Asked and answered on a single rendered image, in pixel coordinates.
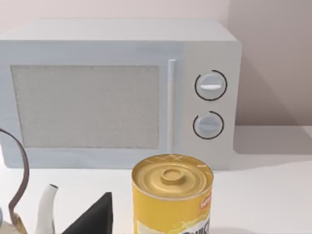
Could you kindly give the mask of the small microwave knob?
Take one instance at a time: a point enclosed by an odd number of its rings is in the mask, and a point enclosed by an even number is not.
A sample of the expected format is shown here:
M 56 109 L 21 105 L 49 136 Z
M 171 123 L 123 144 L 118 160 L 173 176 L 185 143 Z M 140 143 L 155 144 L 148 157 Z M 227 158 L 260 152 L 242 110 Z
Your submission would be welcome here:
M 217 138 L 224 130 L 224 120 L 220 114 L 209 111 L 196 116 L 193 121 L 193 131 L 201 139 L 211 140 Z

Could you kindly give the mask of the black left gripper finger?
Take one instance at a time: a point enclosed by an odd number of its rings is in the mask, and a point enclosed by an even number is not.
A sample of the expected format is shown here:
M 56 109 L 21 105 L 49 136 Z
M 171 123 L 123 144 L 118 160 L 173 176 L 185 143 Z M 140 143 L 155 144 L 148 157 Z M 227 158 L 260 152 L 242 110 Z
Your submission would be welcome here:
M 106 192 L 62 234 L 112 234 L 113 196 Z

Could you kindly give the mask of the yellow can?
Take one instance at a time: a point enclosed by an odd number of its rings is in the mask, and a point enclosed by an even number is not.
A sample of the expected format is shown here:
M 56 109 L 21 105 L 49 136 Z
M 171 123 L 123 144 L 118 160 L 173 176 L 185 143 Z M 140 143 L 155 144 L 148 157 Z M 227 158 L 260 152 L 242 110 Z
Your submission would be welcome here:
M 210 234 L 214 174 L 191 156 L 162 154 L 132 169 L 133 234 Z

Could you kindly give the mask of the pale microwave oven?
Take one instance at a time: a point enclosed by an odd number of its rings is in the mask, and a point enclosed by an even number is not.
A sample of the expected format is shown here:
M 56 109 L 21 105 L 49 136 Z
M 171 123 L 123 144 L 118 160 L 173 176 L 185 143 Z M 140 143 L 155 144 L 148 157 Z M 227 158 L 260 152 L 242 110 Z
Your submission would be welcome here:
M 212 19 L 38 19 L 0 33 L 0 127 L 31 168 L 131 169 L 167 151 L 168 60 L 175 69 L 175 154 L 214 170 L 234 153 L 242 45 Z M 195 92 L 220 71 L 225 94 Z M 204 140 L 196 116 L 220 114 L 224 130 Z

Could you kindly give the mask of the large microwave knob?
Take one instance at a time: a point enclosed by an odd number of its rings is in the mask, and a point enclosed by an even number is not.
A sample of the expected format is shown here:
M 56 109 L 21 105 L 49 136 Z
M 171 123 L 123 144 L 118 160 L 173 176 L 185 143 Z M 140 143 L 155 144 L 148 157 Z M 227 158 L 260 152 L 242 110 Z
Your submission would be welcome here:
M 195 92 L 206 101 L 214 101 L 221 98 L 227 91 L 226 77 L 218 70 L 199 75 L 195 80 Z

